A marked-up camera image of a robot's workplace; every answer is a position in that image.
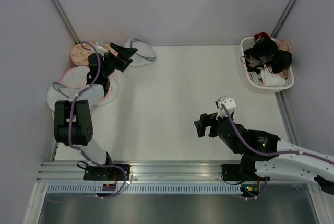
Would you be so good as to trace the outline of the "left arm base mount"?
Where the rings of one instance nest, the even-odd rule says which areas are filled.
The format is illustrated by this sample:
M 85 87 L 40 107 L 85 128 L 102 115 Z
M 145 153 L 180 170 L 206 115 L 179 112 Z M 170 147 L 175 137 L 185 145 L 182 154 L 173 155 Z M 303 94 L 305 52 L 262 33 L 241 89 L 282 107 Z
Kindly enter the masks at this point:
M 131 166 L 129 164 L 117 164 L 119 168 L 103 168 L 86 166 L 83 179 L 85 181 L 123 181 L 129 180 Z

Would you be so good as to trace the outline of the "black bra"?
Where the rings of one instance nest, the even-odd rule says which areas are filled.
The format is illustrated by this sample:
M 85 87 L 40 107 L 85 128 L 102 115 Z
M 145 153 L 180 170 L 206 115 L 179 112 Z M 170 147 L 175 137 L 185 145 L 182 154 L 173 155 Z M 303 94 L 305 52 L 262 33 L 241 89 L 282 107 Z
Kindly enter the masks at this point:
M 292 64 L 292 54 L 279 50 L 274 40 L 258 39 L 252 48 L 244 51 L 245 65 L 248 72 L 268 69 L 270 73 L 278 74 L 289 69 Z

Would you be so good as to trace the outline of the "white mesh blue-trimmed laundry bag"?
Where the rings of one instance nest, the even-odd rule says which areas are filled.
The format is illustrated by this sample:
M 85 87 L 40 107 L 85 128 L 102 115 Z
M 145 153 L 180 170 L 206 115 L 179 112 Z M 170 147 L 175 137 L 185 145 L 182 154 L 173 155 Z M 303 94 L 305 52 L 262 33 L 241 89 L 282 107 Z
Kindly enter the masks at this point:
M 137 38 L 131 38 L 125 43 L 126 48 L 135 48 L 137 52 L 131 57 L 131 67 L 142 67 L 153 63 L 157 59 L 157 53 L 151 45 Z

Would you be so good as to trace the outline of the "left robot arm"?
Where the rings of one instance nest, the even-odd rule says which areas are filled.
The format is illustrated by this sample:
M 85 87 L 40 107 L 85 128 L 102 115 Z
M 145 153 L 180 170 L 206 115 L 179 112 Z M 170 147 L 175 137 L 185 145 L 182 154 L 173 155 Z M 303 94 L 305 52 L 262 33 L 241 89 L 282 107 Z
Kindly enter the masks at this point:
M 58 94 L 48 96 L 54 112 L 54 138 L 97 166 L 96 175 L 102 180 L 109 180 L 114 174 L 114 165 L 109 153 L 93 139 L 91 108 L 108 95 L 109 77 L 115 71 L 124 72 L 138 50 L 114 43 L 110 43 L 109 51 L 87 41 L 80 45 L 84 50 L 91 51 L 85 87 L 75 89 L 61 84 L 52 85 Z

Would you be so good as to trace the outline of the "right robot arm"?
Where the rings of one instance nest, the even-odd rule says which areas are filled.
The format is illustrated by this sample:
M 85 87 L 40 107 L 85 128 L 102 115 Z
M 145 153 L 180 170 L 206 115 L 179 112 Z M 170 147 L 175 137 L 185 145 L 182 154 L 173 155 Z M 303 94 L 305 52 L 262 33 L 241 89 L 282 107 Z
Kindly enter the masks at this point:
M 246 181 L 273 179 L 299 180 L 318 184 L 321 191 L 333 194 L 333 157 L 302 148 L 277 135 L 245 129 L 232 117 L 217 113 L 202 114 L 194 122 L 198 137 L 219 137 L 235 154 L 241 155 L 237 165 L 222 165 L 225 182 L 241 184 Z

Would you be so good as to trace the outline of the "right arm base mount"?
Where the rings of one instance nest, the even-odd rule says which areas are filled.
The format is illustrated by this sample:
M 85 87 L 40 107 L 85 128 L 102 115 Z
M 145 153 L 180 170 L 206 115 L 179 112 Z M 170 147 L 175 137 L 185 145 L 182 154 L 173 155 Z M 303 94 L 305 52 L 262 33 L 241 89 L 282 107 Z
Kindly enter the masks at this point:
M 256 176 L 241 174 L 239 164 L 222 164 L 220 167 L 221 179 L 224 182 L 237 185 L 238 183 L 257 181 Z

